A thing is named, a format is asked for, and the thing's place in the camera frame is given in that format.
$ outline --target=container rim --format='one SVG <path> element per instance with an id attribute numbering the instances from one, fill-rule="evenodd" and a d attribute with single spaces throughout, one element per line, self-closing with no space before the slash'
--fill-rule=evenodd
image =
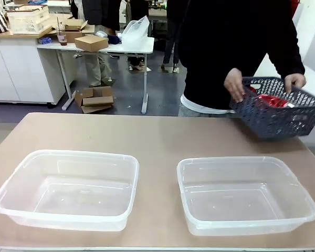
<path id="1" fill-rule="evenodd" d="M 216 160 L 223 160 L 223 159 L 230 159 L 230 158 L 240 158 L 240 159 L 247 159 L 247 158 L 258 158 L 258 159 L 273 159 L 277 162 L 279 162 L 281 165 L 283 165 L 286 169 L 286 171 L 289 173 L 290 176 L 294 177 L 296 179 L 298 185 L 301 187 L 303 192 L 305 193 L 307 197 L 307 204 L 312 212 L 310 216 L 306 217 L 299 217 L 299 218 L 287 218 L 287 219 L 267 219 L 267 220 L 220 220 L 220 221 L 205 221 L 205 220 L 199 220 L 195 218 L 189 211 L 186 197 L 183 191 L 183 180 L 181 175 L 181 168 L 183 167 L 183 163 L 194 161 L 194 160 L 210 160 L 210 159 L 216 159 Z M 315 202 L 308 193 L 308 191 L 301 185 L 298 178 L 294 175 L 294 173 L 291 171 L 291 169 L 280 159 L 273 157 L 273 156 L 218 156 L 218 157 L 199 157 L 199 158 L 189 158 L 189 159 L 183 159 L 180 161 L 176 168 L 177 171 L 177 180 L 180 187 L 181 192 L 181 201 L 183 205 L 183 210 L 185 213 L 185 216 L 189 219 L 190 222 L 193 224 L 200 226 L 200 229 L 208 229 L 208 228 L 229 228 L 229 227 L 252 227 L 252 226 L 279 226 L 282 224 L 297 224 L 297 223 L 305 223 L 305 222 L 312 222 L 315 220 Z"/>
<path id="2" fill-rule="evenodd" d="M 133 209 L 135 194 L 137 191 L 137 183 L 138 183 L 138 176 L 139 176 L 139 162 L 138 160 L 130 155 L 124 154 L 115 154 L 115 153 L 104 153 L 104 152 L 90 152 L 90 151 L 71 151 L 71 150 L 37 150 L 33 151 L 28 154 L 17 166 L 11 176 L 4 182 L 4 184 L 0 187 L 0 200 L 5 196 L 6 191 L 5 187 L 7 183 L 11 180 L 14 174 L 23 167 L 23 164 L 30 159 L 32 156 L 39 156 L 44 152 L 52 152 L 53 154 L 64 154 L 67 152 L 70 153 L 80 153 L 80 154 L 103 154 L 103 155 L 115 155 L 115 156 L 123 156 L 126 158 L 130 158 L 135 162 L 135 173 L 134 173 L 134 181 L 133 181 L 133 189 L 131 192 L 131 198 L 129 201 L 128 208 L 125 210 L 124 213 L 117 215 L 117 216 L 98 216 L 98 215 L 73 215 L 73 214 L 50 214 L 50 213 L 35 213 L 35 212 L 28 212 L 28 211 L 21 211 L 21 210 L 14 210 L 14 209 L 7 209 L 1 207 L 0 205 L 0 214 L 5 214 L 8 216 L 17 216 L 17 217 L 24 217 L 28 219 L 38 219 L 42 221 L 70 221 L 70 222 L 116 222 L 121 221 L 127 218 Z"/>

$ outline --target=transparent tub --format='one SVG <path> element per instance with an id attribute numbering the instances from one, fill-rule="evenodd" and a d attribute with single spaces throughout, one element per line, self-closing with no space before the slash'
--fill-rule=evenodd
<path id="1" fill-rule="evenodd" d="M 121 231 L 132 211 L 138 173 L 132 156 L 35 151 L 0 188 L 0 213 L 26 226 Z"/>
<path id="2" fill-rule="evenodd" d="M 274 157 L 186 159 L 177 179 L 193 235 L 283 233 L 315 220 L 315 202 Z"/>

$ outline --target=gray plastic basket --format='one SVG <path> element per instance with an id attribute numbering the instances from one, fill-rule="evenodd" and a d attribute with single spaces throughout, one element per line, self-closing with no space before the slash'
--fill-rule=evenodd
<path id="1" fill-rule="evenodd" d="M 309 135 L 315 126 L 315 97 L 304 90 L 292 87 L 290 94 L 285 91 L 285 83 L 275 77 L 243 78 L 245 97 L 237 103 L 233 99 L 230 107 L 260 137 L 265 139 L 287 138 Z M 248 87 L 252 85 L 257 93 Z M 270 106 L 258 95 L 272 95 L 289 101 L 293 108 Z"/>

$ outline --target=gray pants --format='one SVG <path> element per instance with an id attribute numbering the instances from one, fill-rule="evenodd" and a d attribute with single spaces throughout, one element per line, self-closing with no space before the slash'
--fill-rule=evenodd
<path id="1" fill-rule="evenodd" d="M 177 24 L 170 19 L 167 20 L 167 40 L 166 40 L 166 49 L 164 51 L 163 63 L 168 64 L 170 61 L 170 57 L 172 55 L 173 46 L 174 47 L 174 59 L 173 63 L 179 63 L 179 36 L 180 36 L 180 26 L 181 24 Z"/>
<path id="2" fill-rule="evenodd" d="M 213 117 L 213 118 L 239 118 L 237 114 L 226 113 L 226 114 L 203 114 L 196 111 L 192 111 L 182 104 L 178 109 L 178 117 Z"/>

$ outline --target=black long-sleeve top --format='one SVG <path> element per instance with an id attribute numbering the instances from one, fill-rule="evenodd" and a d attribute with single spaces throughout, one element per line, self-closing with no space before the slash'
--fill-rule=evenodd
<path id="1" fill-rule="evenodd" d="M 185 97 L 229 109 L 224 80 L 233 68 L 253 76 L 266 53 L 284 78 L 304 74 L 290 0 L 190 0 L 180 33 Z"/>

